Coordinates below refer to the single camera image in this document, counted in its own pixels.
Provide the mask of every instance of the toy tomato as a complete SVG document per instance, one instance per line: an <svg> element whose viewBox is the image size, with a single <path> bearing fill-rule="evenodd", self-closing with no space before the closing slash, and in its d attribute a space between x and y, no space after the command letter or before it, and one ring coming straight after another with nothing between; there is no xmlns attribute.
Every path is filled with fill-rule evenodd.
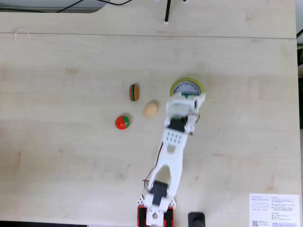
<svg viewBox="0 0 303 227"><path fill-rule="evenodd" d="M120 130L126 129L128 128L128 126L130 125L129 123L129 119L126 116L120 116L116 119L116 127Z"/></svg>

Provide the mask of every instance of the robotic arm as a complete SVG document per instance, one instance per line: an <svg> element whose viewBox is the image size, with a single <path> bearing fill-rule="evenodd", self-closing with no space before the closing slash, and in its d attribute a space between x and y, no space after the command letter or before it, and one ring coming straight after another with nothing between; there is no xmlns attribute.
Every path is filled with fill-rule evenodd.
<svg viewBox="0 0 303 227"><path fill-rule="evenodd" d="M143 180L144 190L137 199L139 227L173 227L173 210L176 207L174 197L182 174L183 149L188 135L194 133L200 117L198 111L204 101L204 93L196 96L177 92L166 103L164 132L156 163ZM169 184L156 180L164 166L169 168Z"/></svg>

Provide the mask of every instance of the tape roll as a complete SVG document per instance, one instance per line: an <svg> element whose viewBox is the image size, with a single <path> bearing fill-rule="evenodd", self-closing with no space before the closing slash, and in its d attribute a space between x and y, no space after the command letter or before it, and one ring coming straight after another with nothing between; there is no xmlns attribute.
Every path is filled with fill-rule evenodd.
<svg viewBox="0 0 303 227"><path fill-rule="evenodd" d="M204 93L204 89L199 81L190 77L178 79L170 88L169 95L172 96L176 92L183 95L196 95Z"/></svg>

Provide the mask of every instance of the qr code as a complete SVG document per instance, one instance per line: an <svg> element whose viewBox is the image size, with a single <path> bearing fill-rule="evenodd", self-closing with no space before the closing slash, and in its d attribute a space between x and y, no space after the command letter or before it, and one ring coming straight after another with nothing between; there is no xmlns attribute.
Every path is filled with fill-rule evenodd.
<svg viewBox="0 0 303 227"><path fill-rule="evenodd" d="M258 221L252 221L252 227L258 227Z"/></svg>

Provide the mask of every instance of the paper card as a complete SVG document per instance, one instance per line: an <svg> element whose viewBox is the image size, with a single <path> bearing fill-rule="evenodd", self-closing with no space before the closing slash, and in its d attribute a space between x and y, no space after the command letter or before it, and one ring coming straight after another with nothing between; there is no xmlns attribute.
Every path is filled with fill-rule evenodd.
<svg viewBox="0 0 303 227"><path fill-rule="evenodd" d="M299 195L250 194L250 227L300 227Z"/></svg>

